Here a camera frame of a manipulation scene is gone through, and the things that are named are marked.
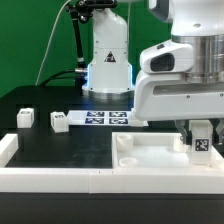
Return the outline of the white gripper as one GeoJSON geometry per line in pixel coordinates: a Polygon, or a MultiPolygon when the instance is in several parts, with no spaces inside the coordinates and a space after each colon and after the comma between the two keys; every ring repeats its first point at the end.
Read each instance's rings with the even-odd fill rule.
{"type": "MultiPolygon", "coordinates": [[[[176,120],[175,127],[185,145],[192,144],[186,120],[224,118],[224,82],[187,83],[181,74],[147,74],[137,76],[134,114],[143,121],[176,120]]],[[[224,135],[224,119],[216,132],[224,135]]]]}

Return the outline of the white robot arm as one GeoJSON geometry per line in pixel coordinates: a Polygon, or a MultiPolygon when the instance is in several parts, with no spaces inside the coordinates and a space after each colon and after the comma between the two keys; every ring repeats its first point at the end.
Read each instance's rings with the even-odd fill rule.
{"type": "Polygon", "coordinates": [[[109,7],[93,3],[94,56],[83,90],[94,96],[134,92],[134,115],[143,121],[173,120],[185,142],[187,120],[218,119],[224,137],[224,0],[148,0],[149,11],[172,25],[171,38],[142,51],[132,77],[127,25],[109,7]]]}

